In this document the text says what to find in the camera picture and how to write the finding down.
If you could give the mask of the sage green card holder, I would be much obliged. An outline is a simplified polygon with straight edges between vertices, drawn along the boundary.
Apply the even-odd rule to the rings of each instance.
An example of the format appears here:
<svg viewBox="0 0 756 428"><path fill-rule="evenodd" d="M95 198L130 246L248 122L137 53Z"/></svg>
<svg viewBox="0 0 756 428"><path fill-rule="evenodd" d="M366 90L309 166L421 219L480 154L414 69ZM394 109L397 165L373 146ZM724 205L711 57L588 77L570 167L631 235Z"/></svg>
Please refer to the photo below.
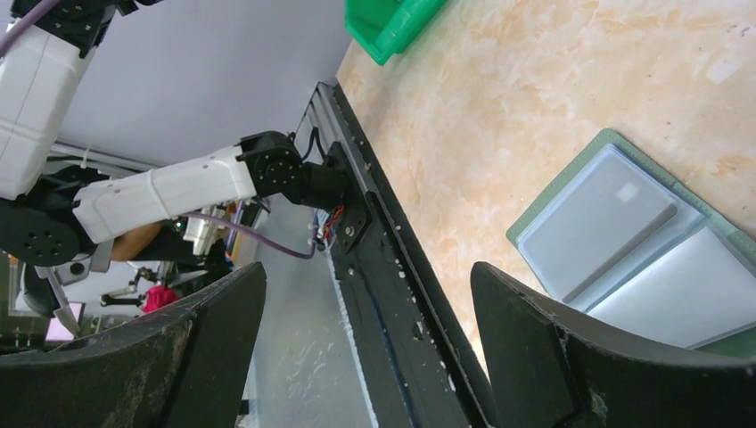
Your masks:
<svg viewBox="0 0 756 428"><path fill-rule="evenodd" d="M754 238L612 129L601 130L546 186L507 230L507 239L518 251L516 240L526 227L606 146L621 151L669 191L678 202L678 214L574 301L552 298L540 283L545 293L652 341L753 358Z"/></svg>

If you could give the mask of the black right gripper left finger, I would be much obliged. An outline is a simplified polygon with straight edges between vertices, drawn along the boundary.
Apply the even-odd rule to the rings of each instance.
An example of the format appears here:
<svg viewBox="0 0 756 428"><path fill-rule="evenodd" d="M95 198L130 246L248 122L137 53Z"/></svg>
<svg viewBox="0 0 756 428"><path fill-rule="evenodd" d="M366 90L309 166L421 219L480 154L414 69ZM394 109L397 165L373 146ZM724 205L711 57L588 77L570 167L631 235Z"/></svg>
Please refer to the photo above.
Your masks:
<svg viewBox="0 0 756 428"><path fill-rule="evenodd" d="M266 291L252 263L124 325L2 356L2 426L235 426Z"/></svg>

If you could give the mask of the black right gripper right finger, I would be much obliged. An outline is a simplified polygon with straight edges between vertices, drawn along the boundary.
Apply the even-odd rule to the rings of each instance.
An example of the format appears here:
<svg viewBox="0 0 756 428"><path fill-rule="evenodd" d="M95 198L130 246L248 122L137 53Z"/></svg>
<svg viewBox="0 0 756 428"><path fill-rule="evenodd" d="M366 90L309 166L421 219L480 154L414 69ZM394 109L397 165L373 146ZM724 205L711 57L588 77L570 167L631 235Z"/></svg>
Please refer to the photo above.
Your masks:
<svg viewBox="0 0 756 428"><path fill-rule="evenodd" d="M752 427L755 363L655 342L536 292L487 262L470 274L504 427Z"/></svg>

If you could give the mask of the grey vip credit card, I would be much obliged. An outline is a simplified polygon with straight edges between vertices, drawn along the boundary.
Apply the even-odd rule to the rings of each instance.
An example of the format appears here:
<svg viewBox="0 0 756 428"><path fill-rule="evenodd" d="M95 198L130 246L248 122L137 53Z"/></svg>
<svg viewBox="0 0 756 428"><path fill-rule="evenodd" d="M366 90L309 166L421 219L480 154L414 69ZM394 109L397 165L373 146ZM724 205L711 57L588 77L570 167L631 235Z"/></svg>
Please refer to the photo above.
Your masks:
<svg viewBox="0 0 756 428"><path fill-rule="evenodd" d="M678 211L669 191L606 146L526 227L516 247L550 296L570 303Z"/></svg>

